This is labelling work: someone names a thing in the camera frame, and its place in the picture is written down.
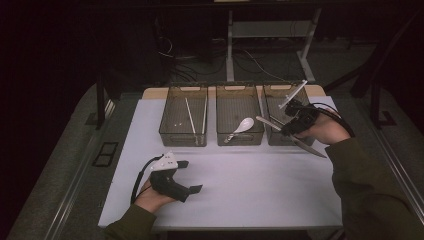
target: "table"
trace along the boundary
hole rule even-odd
[[[311,101],[333,105],[319,86],[307,86]],[[99,226],[118,220],[130,205],[131,191],[144,164],[172,150],[177,183],[203,184],[185,203],[157,212],[153,230],[308,229],[341,226],[340,199],[332,182],[332,164],[296,146],[220,147],[217,145],[215,88],[209,87],[206,147],[164,147],[158,133],[166,88],[147,89],[139,101],[109,189]],[[313,147],[324,152],[324,145]]]

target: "black cable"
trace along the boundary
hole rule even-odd
[[[188,79],[187,77],[185,77],[184,75],[182,75],[182,74],[180,74],[180,73],[178,73],[178,72],[174,72],[174,71],[172,71],[171,70],[171,73],[173,73],[173,74],[175,74],[176,76],[179,76],[179,77],[181,77],[182,79],[184,79],[186,82],[191,82],[191,80],[190,79]]]
[[[162,156],[163,156],[163,154],[160,157],[154,157],[154,158],[150,159],[149,161],[147,161],[146,165],[144,165],[143,169],[138,173],[137,180],[135,180],[134,188],[133,188],[133,191],[132,191],[132,194],[131,194],[131,202],[130,202],[131,204],[133,204],[135,202],[135,199],[137,198],[138,186],[140,186],[140,182],[141,182],[141,179],[143,178],[144,171],[146,171],[146,168],[153,161],[159,160]]]
[[[175,68],[174,70],[176,71],[176,73],[185,74],[188,78],[192,79],[194,82],[197,82],[197,76],[196,76],[196,77],[193,77],[193,76],[192,76],[192,75],[190,75],[187,71],[183,71],[183,70],[180,70],[180,69],[178,69],[178,68]]]
[[[149,189],[149,188],[151,188],[152,187],[152,185],[150,185],[150,186],[148,186],[148,187],[146,187],[145,189],[143,189],[138,195],[137,195],[137,197],[138,196],[140,196],[140,194],[142,194],[142,193],[144,193],[147,189]]]
[[[349,133],[351,137],[355,137],[355,133],[353,132],[352,128],[349,124],[347,124],[346,120],[344,120],[341,116],[338,116],[328,110],[325,110],[323,108],[316,108],[320,113],[323,113],[329,117],[331,117],[334,121],[339,123],[346,131]]]
[[[192,72],[194,72],[194,73],[196,73],[196,74],[199,74],[199,75],[212,75],[212,74],[215,74],[215,73],[218,73],[218,72],[220,72],[220,71],[221,71],[221,69],[222,69],[222,68],[224,67],[224,65],[225,65],[225,58],[224,58],[224,60],[221,62],[221,65],[219,66],[219,68],[218,68],[218,69],[216,69],[216,70],[214,70],[214,71],[212,71],[212,72],[209,72],[209,73],[201,73],[201,72],[198,72],[198,71],[194,70],[193,68],[188,67],[188,66],[185,66],[185,65],[183,65],[183,64],[178,64],[178,63],[177,63],[177,65],[178,65],[178,66],[181,66],[181,67],[185,67],[185,68],[187,68],[187,69],[190,69]]]

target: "sleeve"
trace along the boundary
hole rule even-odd
[[[388,167],[370,158],[355,138],[326,148],[342,202],[349,240],[424,239],[424,226]]]
[[[150,231],[156,216],[136,205],[131,205],[122,218],[105,228],[106,239],[145,240],[150,238]]]

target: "wire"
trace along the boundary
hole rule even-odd
[[[152,185],[146,187],[145,189],[143,189],[137,196],[140,196],[140,194],[144,193],[147,189],[151,188]]]
[[[133,204],[135,202],[135,199],[137,198],[137,191],[138,191],[138,186],[140,185],[141,179],[143,178],[144,175],[144,171],[146,171],[146,168],[153,162],[153,161],[157,161],[159,160],[161,157],[163,157],[163,154],[160,157],[154,157],[152,159],[150,159],[149,161],[147,161],[147,163],[144,165],[143,169],[141,169],[141,171],[138,173],[137,176],[137,180],[135,180],[135,184],[134,184],[134,188],[131,194],[131,204]]]
[[[184,76],[184,75],[182,75],[182,74],[180,74],[176,71],[170,70],[170,72],[171,72],[171,74],[174,74],[174,77],[175,77],[174,82],[177,82],[178,77],[182,78],[186,82],[191,82],[191,80],[189,78],[187,78],[186,76]]]
[[[162,56],[165,56],[165,57],[170,57],[170,58],[175,58],[174,56],[172,56],[172,55],[169,55],[169,54],[165,54],[165,53],[163,53],[163,52],[158,52],[160,55],[162,55]]]
[[[276,49],[280,49],[280,48],[283,49],[283,48],[286,48],[288,46],[293,45],[293,44],[288,44],[288,45],[283,46],[283,47],[275,47],[276,42],[278,42],[278,40],[279,40],[279,38],[270,38],[269,40],[261,40],[261,42],[259,44],[255,44],[253,46],[253,51],[263,50],[265,52],[265,54],[262,55],[262,56],[259,56],[259,57],[254,57],[254,58],[255,59],[265,58],[265,57],[267,57],[269,55],[270,52],[274,52],[273,51],[274,48],[276,48]],[[266,48],[259,48],[260,46],[263,46],[263,45],[265,45],[267,47]],[[233,47],[233,50],[241,50],[241,51],[243,51],[243,48],[241,48],[241,47]]]
[[[173,74],[175,74],[176,76],[179,76],[179,77],[181,77],[182,79],[184,79],[186,82],[191,82],[191,80],[189,79],[189,78],[187,78],[186,76],[184,76],[184,75],[182,75],[182,74],[180,74],[180,73],[178,73],[178,72],[174,72],[174,71],[172,71],[171,70],[171,73],[173,73]],[[193,81],[196,81],[196,79],[194,79],[193,78],[193,76],[191,76],[191,75],[188,75]]]
[[[331,110],[333,110],[334,112],[336,112],[337,114],[339,114],[339,112],[335,109],[335,108],[333,108],[332,106],[330,106],[330,105],[328,105],[328,104],[325,104],[325,103],[311,103],[312,105],[315,105],[315,104],[317,104],[317,105],[324,105],[324,106],[326,106],[326,107],[329,107]]]
[[[181,69],[178,69],[177,67],[175,67],[175,71],[178,71],[178,72],[180,72],[180,73],[184,73],[184,74],[186,74],[187,76],[189,76],[190,78],[192,78],[193,80],[195,80],[196,81],[196,79],[198,78],[198,74],[197,74],[197,72],[196,71],[192,71],[192,70],[189,70],[189,71],[183,71],[183,70],[181,70]]]
[[[176,57],[175,59],[176,60],[190,60],[190,59],[198,59],[198,58],[199,58],[198,56],[192,55],[192,56]]]
[[[235,50],[239,50],[239,51],[242,51],[242,52],[247,52],[247,50],[245,50],[245,49],[243,49],[243,48],[233,48],[233,50],[235,51]],[[267,55],[266,54],[264,54],[264,55],[262,55],[262,56],[259,56],[259,57],[253,57],[253,56],[244,56],[244,55],[240,55],[240,58],[244,58],[244,59],[247,59],[247,60],[252,60],[252,59],[255,59],[255,60],[257,60],[257,59],[262,59],[262,58],[265,58]]]
[[[285,82],[288,82],[288,83],[290,83],[289,81],[287,81],[287,80],[285,80],[285,79],[283,79],[283,78],[280,78],[280,77],[277,77],[277,76],[275,76],[275,75],[273,75],[273,74],[271,74],[271,73],[269,73],[269,72],[267,72],[267,71],[265,71],[265,69],[258,63],[258,61],[256,61],[256,59],[255,58],[253,58],[253,56],[248,52],[248,51],[246,51],[246,50],[243,50],[244,52],[246,52],[251,58],[252,58],[252,60],[256,63],[256,65],[258,65],[258,67],[259,67],[259,69],[261,69],[262,70],[262,72],[264,72],[265,74],[267,74],[267,75],[269,75],[269,76],[271,76],[271,77],[273,77],[273,78],[277,78],[277,79],[280,79],[280,80],[282,80],[282,81],[285,81]]]
[[[224,44],[225,44],[225,43],[227,43],[227,40],[224,39],[224,38],[213,38],[212,42],[224,42]]]
[[[221,62],[221,65],[218,67],[218,69],[216,69],[216,70],[214,70],[214,71],[212,71],[212,72],[209,72],[209,73],[202,73],[202,72],[198,72],[198,71],[194,70],[193,68],[188,67],[188,66],[183,65],[183,64],[177,64],[177,65],[178,65],[178,66],[181,66],[181,67],[184,67],[184,68],[187,68],[187,69],[189,69],[190,71],[192,71],[193,73],[196,73],[196,74],[199,74],[199,75],[212,75],[212,74],[215,74],[215,73],[218,73],[219,71],[221,71],[222,67],[224,67],[224,65],[225,65],[224,63],[225,63],[225,58],[224,58],[224,59],[223,59],[223,61]]]
[[[242,70],[244,70],[248,73],[254,73],[254,74],[262,73],[262,71],[254,72],[254,71],[250,71],[250,70],[247,70],[246,68],[242,67],[235,55],[234,55],[233,61],[236,63],[237,66],[239,66],[239,68],[241,68]]]
[[[159,37],[159,38],[165,39],[165,40],[168,41],[168,43],[169,43],[169,50],[166,53],[170,53],[172,51],[172,47],[173,47],[171,40],[169,38],[166,38],[166,37]]]

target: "white stick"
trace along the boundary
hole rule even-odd
[[[191,128],[193,129],[193,133],[196,133],[196,131],[194,130],[193,118],[191,118],[190,106],[188,105],[187,98],[186,98],[186,104],[187,104],[188,115],[190,116]]]
[[[202,134],[205,134],[205,125],[206,125],[206,108],[208,105],[208,95],[205,97],[205,109],[203,110],[203,127],[202,127]]]
[[[280,105],[278,105],[278,107],[280,107],[280,109],[283,109],[284,106],[287,105],[287,103],[290,102],[290,100],[292,100],[294,98],[294,96],[296,96],[296,94],[308,83],[308,81],[306,80],[302,80],[302,83],[297,85],[294,90],[289,94],[286,95],[286,98],[283,100],[283,103],[281,103]]]

